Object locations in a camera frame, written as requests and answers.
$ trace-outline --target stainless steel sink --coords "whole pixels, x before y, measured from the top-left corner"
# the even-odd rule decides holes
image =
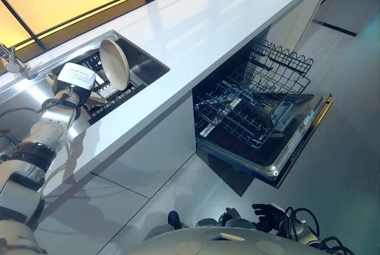
[[[32,71],[30,75],[37,74],[32,80],[21,78],[0,88],[0,113],[19,107],[30,107],[38,109],[44,100],[53,97],[52,88],[46,81],[47,74],[58,74],[67,62],[82,64],[98,72],[104,79],[105,84],[108,80],[103,74],[99,58],[99,45],[103,39],[115,41],[124,51],[130,66],[131,84],[123,92],[110,96],[104,106],[83,106],[81,116],[74,122],[69,130],[68,140],[74,138],[79,133],[86,130],[91,124],[104,117],[110,111],[123,104],[125,101],[136,95],[149,84],[156,81],[162,75],[169,71],[167,66],[144,52],[142,49],[122,37],[115,31],[107,32],[96,39],[93,39],[82,46],[75,48],[66,54],[51,60],[39,71]],[[91,67],[89,58],[96,58],[96,68]],[[9,129],[7,135],[13,136],[17,140],[25,139],[30,131],[31,126],[39,120],[39,116],[30,111],[16,111],[4,115],[0,119],[0,128]],[[8,154],[12,146],[8,138],[0,138],[0,154]]]

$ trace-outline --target white plate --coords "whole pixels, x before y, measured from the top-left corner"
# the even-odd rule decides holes
[[[100,61],[108,80],[118,90],[125,90],[129,83],[129,64],[123,50],[114,41],[100,43]]]

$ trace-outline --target kitchen counter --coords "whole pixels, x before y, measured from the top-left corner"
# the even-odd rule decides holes
[[[74,141],[81,142],[81,150],[72,153],[69,160],[66,151],[59,153],[47,173],[43,193],[51,197],[48,201],[99,166],[300,1],[156,0],[31,60],[29,66],[37,67],[109,30],[116,30],[170,68],[79,135]],[[0,77],[0,82],[4,84],[11,78],[6,74]],[[138,113],[129,114],[132,109]]]

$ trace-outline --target wire rack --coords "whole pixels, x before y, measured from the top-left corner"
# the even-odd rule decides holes
[[[267,41],[255,43],[244,64],[198,96],[195,125],[207,131],[223,127],[260,148],[310,83],[305,74],[312,63]]]

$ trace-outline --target cabinet door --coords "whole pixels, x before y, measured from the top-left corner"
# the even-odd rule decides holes
[[[126,147],[122,156],[95,173],[151,198],[195,153],[192,95],[169,110],[143,138]]]
[[[268,40],[294,51],[321,0],[303,0],[272,25]]]

